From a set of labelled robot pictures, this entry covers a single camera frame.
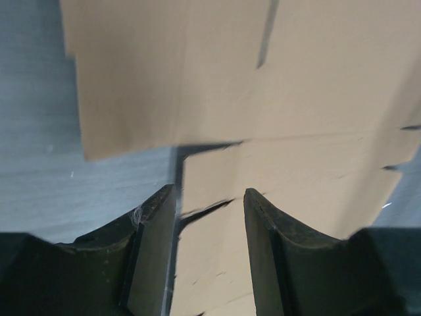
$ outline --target cardboard box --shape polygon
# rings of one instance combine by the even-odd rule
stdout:
[[[418,0],[61,3],[87,160],[246,140],[186,160],[183,211],[235,201],[183,233],[175,316],[254,315],[246,187],[347,237],[396,185],[382,168],[418,147],[419,133],[401,130],[421,124]]]

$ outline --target black plastic part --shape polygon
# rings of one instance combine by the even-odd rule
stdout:
[[[336,240],[254,189],[244,197],[258,316],[421,315],[421,230],[365,228]]]
[[[121,306],[134,316],[160,316],[165,299],[172,231],[176,217],[174,186],[157,192],[142,205],[134,236]]]
[[[147,225],[153,226],[155,220],[163,217],[173,221],[174,186],[164,186],[142,207],[149,214]],[[132,213],[77,238],[73,244],[50,244],[25,233],[1,233],[0,315],[133,315],[119,305],[134,252],[136,227]],[[161,231],[146,233],[148,228],[140,229],[144,229],[144,234],[136,242],[140,247],[153,249]],[[169,250],[166,257],[154,257],[153,264],[165,266],[166,270],[168,256]],[[157,282],[156,286],[162,288],[139,300],[162,300],[153,296],[163,292],[164,283]]]

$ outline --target cardboard flap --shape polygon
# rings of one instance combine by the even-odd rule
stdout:
[[[314,229],[346,238],[382,209],[401,177],[382,170],[384,163],[410,157],[418,147],[412,135],[381,135],[400,141],[398,155],[389,138],[373,133],[254,141],[194,155],[185,161],[183,210],[241,199],[251,187]]]
[[[87,159],[420,124],[419,1],[61,1]]]

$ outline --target brown cardboard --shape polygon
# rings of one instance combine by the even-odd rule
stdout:
[[[87,160],[247,140],[189,157],[172,315],[254,315],[242,195],[344,238],[370,224],[421,124],[421,2],[61,0]]]
[[[64,27],[87,159],[419,124],[419,1],[280,3],[258,70],[268,1],[86,2]]]
[[[412,158],[419,133],[385,131]],[[241,199],[248,187],[272,196],[280,209],[337,238],[370,225],[400,179],[382,170],[395,162],[388,143],[374,133],[246,142],[188,157],[185,161],[183,211],[223,199]]]
[[[176,275],[171,316],[256,315],[242,200],[183,230]]]

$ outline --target gray floor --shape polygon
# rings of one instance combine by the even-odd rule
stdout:
[[[58,0],[0,2],[0,122],[0,231],[71,242],[175,177],[170,148],[84,161]],[[417,157],[375,225],[420,226]]]

